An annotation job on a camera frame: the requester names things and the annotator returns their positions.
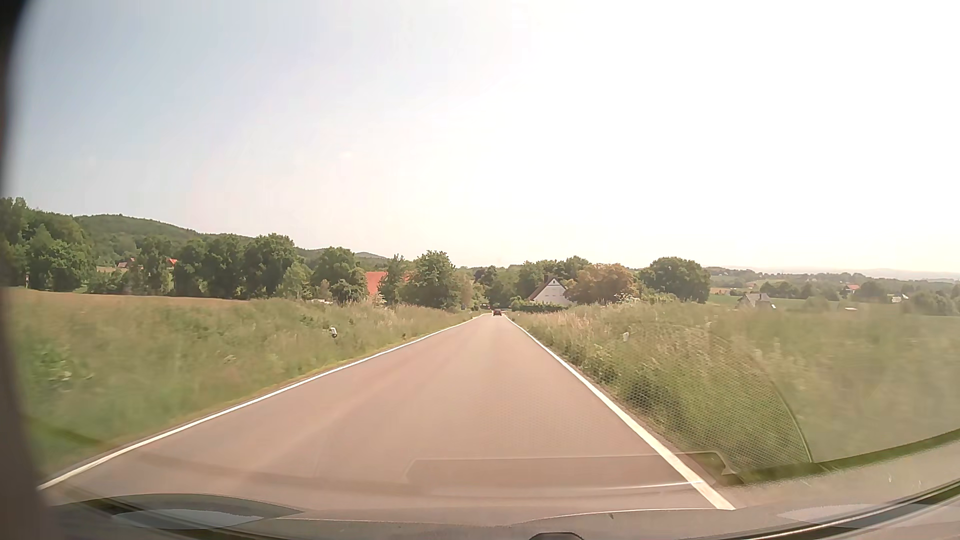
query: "road edge line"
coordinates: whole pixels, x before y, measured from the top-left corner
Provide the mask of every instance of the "road edge line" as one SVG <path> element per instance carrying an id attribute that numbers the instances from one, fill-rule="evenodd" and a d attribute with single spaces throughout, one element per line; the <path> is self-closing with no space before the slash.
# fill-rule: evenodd
<path id="1" fill-rule="evenodd" d="M 677 457 L 676 454 L 670 452 L 670 449 L 664 446 L 663 443 L 661 443 L 657 437 L 651 434 L 650 431 L 645 430 L 643 426 L 638 424 L 637 421 L 634 420 L 632 416 L 630 416 L 629 414 L 627 414 L 626 411 L 620 408 L 620 405 L 617 405 L 616 403 L 613 402 L 613 400 L 607 397 L 607 394 L 604 394 L 603 392 L 601 392 L 596 386 L 593 385 L 592 382 L 590 382 L 589 380 L 587 380 L 586 377 L 581 375 L 580 372 L 573 369 L 573 366 L 568 364 L 566 360 L 564 360 L 563 358 L 560 358 L 556 353 L 551 351 L 549 347 L 540 343 L 540 341 L 536 339 L 536 337 L 534 337 L 530 332 L 528 332 L 527 329 L 517 324 L 516 321 L 514 321 L 510 317 L 507 317 L 507 320 L 513 323 L 513 325 L 516 326 L 517 328 L 521 329 L 523 333 L 527 334 L 527 336 L 530 337 L 530 339 L 534 340 L 534 343 L 540 345 L 547 353 L 553 356 L 555 360 L 560 362 L 561 365 L 565 367 L 567 371 L 572 373 L 574 377 L 576 377 L 587 388 L 589 388 L 590 391 L 593 392 L 593 395 L 595 395 L 597 398 L 600 398 L 600 401 L 603 402 L 604 405 L 609 407 L 614 414 L 620 417 L 620 420 L 622 420 L 624 424 L 626 424 L 631 430 L 633 430 L 634 433 L 639 435 L 644 442 L 650 445 L 650 447 L 653 448 L 654 451 L 656 451 L 657 454 L 660 455 L 660 457 L 662 457 L 667 463 L 670 464 L 671 467 L 673 467 L 678 473 L 680 473 L 680 475 L 684 477 L 684 479 L 686 479 L 686 481 L 688 481 L 690 485 L 694 487 L 694 489 L 699 491 L 700 494 L 704 496 L 704 499 L 707 499 L 707 501 L 710 504 L 713 504 L 713 506 L 718 510 L 736 510 L 736 507 L 733 506 L 733 504 L 731 504 L 730 501 L 727 501 L 727 499 L 724 498 L 723 495 L 720 495 L 720 493 L 717 490 L 713 489 L 713 486 L 708 484 L 704 479 L 700 478 L 700 475 L 695 473 L 693 469 L 687 466 L 687 464 L 684 463 L 682 459 Z"/>
<path id="2" fill-rule="evenodd" d="M 127 452 L 134 451 L 134 450 L 136 450 L 136 449 L 138 449 L 138 448 L 143 448 L 143 447 L 147 446 L 148 444 L 150 444 L 150 443 L 152 443 L 152 442 L 156 442 L 156 441 L 158 441 L 158 440 L 160 440 L 160 439 L 169 437 L 170 435 L 179 433 L 179 432 L 181 432 L 181 431 L 189 430 L 190 428 L 193 428 L 194 426 L 198 426 L 199 424 L 202 424 L 202 423 L 207 422 L 207 421 L 209 421 L 209 420 L 213 420 L 214 418 L 219 418 L 219 417 L 221 417 L 221 416 L 223 416 L 223 415 L 225 415 L 225 414 L 227 414 L 227 413 L 229 413 L 229 412 L 233 412 L 234 410 L 243 408 L 243 407 L 248 406 L 248 405 L 253 405 L 253 404 L 262 402 L 263 400 L 266 400 L 267 398 L 271 398 L 271 397 L 273 397 L 273 396 L 275 396 L 275 395 L 277 395 L 277 394 L 281 394 L 281 393 L 283 393 L 283 392 L 286 392 L 287 390 L 292 390 L 292 389 L 294 389 L 294 388 L 296 388 L 296 387 L 298 387 L 298 386 L 302 386 L 302 385 L 304 385 L 304 384 L 307 384 L 308 382 L 311 382 L 312 380 L 317 380 L 317 379 L 319 379 L 320 377 L 326 377 L 327 375 L 330 375 L 330 374 L 332 374 L 332 373 L 336 373 L 336 372 L 338 372 L 338 371 L 340 371 L 340 370 L 342 370 L 342 369 L 347 369 L 347 368 L 349 368 L 350 366 L 355 366 L 355 365 L 357 365 L 357 364 L 359 364 L 359 363 L 366 362 L 367 360 L 372 360 L 372 359 L 374 359 L 374 358 L 376 358 L 376 357 L 378 357 L 378 356 L 383 356 L 383 355 L 386 355 L 387 353 L 392 353 L 393 351 L 396 351 L 397 349 L 402 349 L 403 347 L 406 347 L 407 345 L 413 345 L 414 343 L 417 343 L 418 341 L 422 341 L 423 339 L 426 339 L 427 337 L 431 337 L 431 336 L 437 335 L 438 333 L 440 333 L 440 332 L 442 332 L 442 331 L 448 331 L 448 330 L 450 330 L 450 329 L 457 328 L 457 327 L 459 327 L 459 326 L 461 326 L 461 325 L 465 325 L 466 323 L 468 323 L 468 322 L 470 322 L 470 321 L 472 321 L 472 320 L 474 320 L 474 319 L 476 319 L 476 318 L 478 318 L 478 317 L 480 317 L 480 316 L 482 316 L 482 314 L 481 314 L 481 315 L 477 315 L 476 317 L 470 317 L 469 319 L 467 319 L 466 321 L 464 321 L 464 322 L 462 322 L 462 323 L 457 323 L 457 324 L 455 324 L 455 325 L 453 325 L 453 326 L 449 326 L 449 327 L 446 327 L 446 328 L 444 328 L 444 329 L 440 329 L 440 330 L 437 330 L 437 331 L 435 331 L 435 332 L 429 333 L 429 334 L 427 334 L 427 335 L 425 335 L 425 336 L 423 336 L 423 337 L 418 337 L 417 339 L 414 339 L 413 341 L 408 341 L 408 342 L 406 342 L 406 343 L 401 343 L 401 344 L 397 345 L 396 347 L 393 347 L 393 349 L 388 349 L 388 350 L 386 350 L 386 351 L 380 351 L 379 353 L 377 353 L 377 354 L 375 354 L 375 355 L 371 355 L 371 356 L 367 356 L 366 358 L 361 358 L 361 359 L 359 359 L 359 360 L 355 360 L 355 361 L 353 361 L 353 362 L 351 362 L 351 363 L 349 363 L 349 364 L 342 365 L 342 366 L 340 366 L 340 367 L 338 367 L 338 368 L 334 368 L 334 369 L 331 369 L 331 370 L 329 370 L 329 371 L 324 371 L 323 373 L 319 373 L 319 374 L 317 374 L 317 375 L 314 375 L 313 377 L 308 377 L 307 379 L 304 379 L 304 380 L 298 380 L 297 382 L 292 382 L 292 383 L 290 383 L 290 384 L 287 384 L 286 386 L 283 386 L 282 388 L 279 388 L 279 389 L 277 389 L 277 390 L 274 390 L 273 392 L 270 392 L 270 393 L 268 393 L 268 394 L 264 394 L 264 395 L 262 395 L 262 396 L 260 396 L 260 397 L 258 397 L 258 398 L 253 398 L 253 399 L 251 399 L 251 400 L 247 400 L 247 401 L 245 401 L 245 402 L 242 403 L 242 404 L 237 404 L 237 405 L 234 405 L 234 406 L 225 408 L 224 410 L 221 410 L 220 412 L 214 412 L 213 414 L 208 414 L 208 415 L 206 415 L 206 416 L 203 417 L 203 418 L 194 420 L 193 422 L 189 422 L 189 423 L 184 424 L 184 425 L 182 425 L 182 426 L 180 426 L 180 427 L 178 427 L 178 428 L 173 428 L 173 429 L 171 429 L 171 430 L 162 431 L 162 432 L 160 432 L 160 433 L 158 433 L 158 434 L 156 434 L 156 435 L 153 435 L 153 436 L 151 436 L 151 437 L 149 437 L 149 438 L 146 438 L 146 439 L 141 440 L 141 441 L 139 441 L 139 442 L 130 444 L 129 446 L 125 446 L 125 447 L 123 447 L 123 448 L 117 449 L 117 450 L 115 450 L 115 451 L 113 451 L 113 452 L 111 452 L 111 453 L 109 453 L 109 454 L 107 454 L 107 455 L 101 456 L 101 457 L 99 457 L 99 458 L 97 458 L 97 459 L 94 459 L 93 461 L 90 461 L 90 462 L 88 462 L 88 463 L 85 463 L 85 464 L 83 464 L 83 465 L 81 465 L 81 466 L 79 466 L 79 467 L 76 467 L 76 468 L 74 468 L 74 469 L 70 469 L 69 471 L 67 471 L 67 472 L 65 472 L 65 473 L 63 473 L 63 474 L 61 474 L 61 475 L 59 475 L 59 476 L 57 476 L 57 477 L 54 477 L 54 478 L 52 478 L 52 479 L 49 479 L 49 480 L 43 482 L 41 485 L 37 486 L 36 489 L 37 489 L 37 490 L 43 490 L 43 489 L 46 489 L 46 488 L 48 488 L 48 487 L 52 487 L 52 486 L 57 485 L 57 484 L 59 484 L 60 482 L 66 480 L 66 479 L 71 479 L 71 478 L 75 477 L 76 475 L 79 475 L 79 474 L 81 474 L 81 473 L 85 473 L 86 471 L 89 471 L 90 469 L 96 467 L 97 465 L 102 465 L 102 464 L 110 461 L 111 459 L 114 459 L 115 457 L 118 457 L 118 456 L 120 456 L 120 455 L 126 454 Z"/>

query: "house roof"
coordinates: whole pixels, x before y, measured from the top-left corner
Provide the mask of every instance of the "house roof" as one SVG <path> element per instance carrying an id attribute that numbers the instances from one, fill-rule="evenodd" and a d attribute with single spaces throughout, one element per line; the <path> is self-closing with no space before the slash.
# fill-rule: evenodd
<path id="1" fill-rule="evenodd" d="M 530 293 L 530 296 L 527 297 L 527 300 L 533 300 L 533 299 L 537 298 L 537 295 L 539 295 L 541 292 L 543 292 L 543 289 L 545 289 L 546 286 L 549 285 L 549 284 L 552 283 L 552 282 L 557 282 L 557 278 L 551 278 L 549 282 L 546 282 L 546 283 L 544 283 L 543 285 L 541 285 L 541 286 L 537 287 L 536 289 L 534 289 L 534 292 Z M 557 285 L 559 285 L 560 287 L 562 287 L 563 290 L 566 290 L 566 287 L 564 287 L 560 282 L 557 282 Z"/>
<path id="2" fill-rule="evenodd" d="M 765 292 L 748 292 L 747 294 L 743 295 L 743 300 L 746 300 L 751 306 L 755 306 L 757 302 L 773 302 L 770 300 L 770 296 Z"/>
<path id="3" fill-rule="evenodd" d="M 380 280 L 386 276 L 386 272 L 367 272 L 367 292 L 371 296 L 376 294 L 377 289 L 380 288 Z"/>

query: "green field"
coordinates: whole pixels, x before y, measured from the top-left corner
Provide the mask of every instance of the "green field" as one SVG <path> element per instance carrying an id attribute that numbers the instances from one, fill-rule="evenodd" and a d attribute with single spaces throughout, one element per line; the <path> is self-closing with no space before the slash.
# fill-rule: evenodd
<path id="1" fill-rule="evenodd" d="M 511 316 L 678 448 L 741 471 L 809 460 L 804 441 L 819 462 L 960 428 L 960 317 L 679 303 Z"/>
<path id="2" fill-rule="evenodd" d="M 5 294 L 34 452 L 46 473 L 470 317 L 280 299 Z"/>

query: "distant hill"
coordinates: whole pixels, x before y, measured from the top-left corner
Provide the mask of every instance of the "distant hill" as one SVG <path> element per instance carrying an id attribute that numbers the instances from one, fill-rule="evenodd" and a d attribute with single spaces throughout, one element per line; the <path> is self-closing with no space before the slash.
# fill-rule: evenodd
<path id="1" fill-rule="evenodd" d="M 388 259 L 388 257 L 383 257 L 382 255 L 377 255 L 376 253 L 370 253 L 367 251 L 357 252 L 355 255 L 357 256 L 357 258 L 382 258 L 383 260 Z"/>
<path id="2" fill-rule="evenodd" d="M 209 238 L 218 235 L 198 233 L 193 229 L 178 227 L 155 219 L 122 214 L 79 215 L 74 219 L 93 242 L 93 251 L 98 264 L 113 264 L 133 255 L 136 253 L 136 241 L 149 234 L 166 236 L 175 245 L 182 245 L 192 238 Z M 242 238 L 250 238 L 242 234 L 238 235 Z M 307 250 L 298 247 L 297 253 L 309 260 L 316 257 L 321 249 Z M 356 257 L 365 267 L 374 267 L 387 260 L 385 257 L 369 252 L 359 252 Z"/>

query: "white house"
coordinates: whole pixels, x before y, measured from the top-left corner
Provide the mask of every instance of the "white house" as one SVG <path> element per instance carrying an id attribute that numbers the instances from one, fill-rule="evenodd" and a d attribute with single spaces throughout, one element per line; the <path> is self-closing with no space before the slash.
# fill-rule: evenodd
<path id="1" fill-rule="evenodd" d="M 561 306 L 572 306 L 568 298 L 564 296 L 566 287 L 560 284 L 556 278 L 537 287 L 537 290 L 527 297 L 531 302 L 541 302 L 544 304 L 559 304 Z"/>

